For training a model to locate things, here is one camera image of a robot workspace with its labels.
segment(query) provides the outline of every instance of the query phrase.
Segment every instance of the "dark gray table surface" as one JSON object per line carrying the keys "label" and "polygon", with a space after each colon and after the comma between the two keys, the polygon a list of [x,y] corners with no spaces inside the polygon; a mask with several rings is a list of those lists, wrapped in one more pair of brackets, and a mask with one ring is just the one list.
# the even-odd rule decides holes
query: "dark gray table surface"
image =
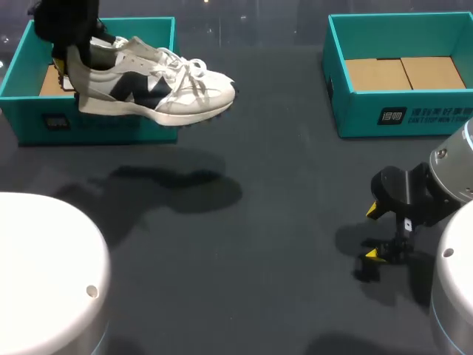
{"label": "dark gray table surface", "polygon": [[[253,29],[230,25],[226,5],[195,25],[183,14],[183,55],[230,75],[241,95],[223,118],[181,130],[176,145],[18,149],[0,121],[0,189],[65,200],[106,237],[110,355],[435,352],[428,304],[444,223],[423,230],[409,265],[383,268],[380,283],[351,272],[362,240],[394,230],[392,216],[364,216],[371,177],[412,168],[443,138],[340,139],[320,69],[324,25],[306,19],[322,2],[279,2],[293,12],[232,12]],[[145,15],[103,3],[108,16]]]}

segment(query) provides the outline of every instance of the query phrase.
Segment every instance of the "cardboard box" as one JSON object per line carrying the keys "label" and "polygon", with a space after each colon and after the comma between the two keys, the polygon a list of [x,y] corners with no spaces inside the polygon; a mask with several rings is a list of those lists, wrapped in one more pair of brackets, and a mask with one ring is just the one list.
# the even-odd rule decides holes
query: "cardboard box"
{"label": "cardboard box", "polygon": [[[104,18],[110,33],[138,36],[153,47],[176,47],[174,18]],[[0,108],[20,145],[133,144],[175,142],[177,130],[140,116],[87,115],[59,84],[51,44],[30,21],[0,87]]]}
{"label": "cardboard box", "polygon": [[473,115],[473,15],[331,15],[322,66],[341,137],[450,135]]}

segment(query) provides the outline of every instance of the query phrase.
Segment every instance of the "logo on box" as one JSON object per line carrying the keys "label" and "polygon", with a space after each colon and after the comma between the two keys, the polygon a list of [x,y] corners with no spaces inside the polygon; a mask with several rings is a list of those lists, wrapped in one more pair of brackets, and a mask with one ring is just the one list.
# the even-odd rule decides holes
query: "logo on box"
{"label": "logo on box", "polygon": [[407,107],[385,107],[381,110],[378,124],[393,125],[402,124],[402,120],[406,115]]}

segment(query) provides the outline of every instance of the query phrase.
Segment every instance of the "shoe sole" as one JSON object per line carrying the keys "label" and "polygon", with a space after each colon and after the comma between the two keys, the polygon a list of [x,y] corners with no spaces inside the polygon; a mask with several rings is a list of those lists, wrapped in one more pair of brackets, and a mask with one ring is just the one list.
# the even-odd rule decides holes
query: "shoe sole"
{"label": "shoe sole", "polygon": [[170,115],[167,113],[156,112],[153,109],[137,105],[133,102],[104,101],[96,98],[88,98],[83,95],[79,95],[78,106],[79,111],[83,113],[107,116],[139,115],[145,116],[161,126],[178,127],[197,124],[213,118],[226,111],[232,103],[233,101],[219,109],[194,115]]}

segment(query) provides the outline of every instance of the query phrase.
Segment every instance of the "sneaker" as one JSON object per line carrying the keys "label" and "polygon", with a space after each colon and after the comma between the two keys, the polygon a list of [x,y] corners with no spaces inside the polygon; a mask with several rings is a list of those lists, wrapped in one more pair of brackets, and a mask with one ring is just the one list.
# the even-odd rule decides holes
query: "sneaker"
{"label": "sneaker", "polygon": [[232,105],[233,81],[208,71],[203,61],[187,61],[167,49],[148,50],[147,58],[154,60],[145,59],[144,47],[130,42],[118,49],[91,47],[93,69],[82,63],[77,47],[68,48],[69,79],[81,112],[142,115],[163,126],[186,126]]}

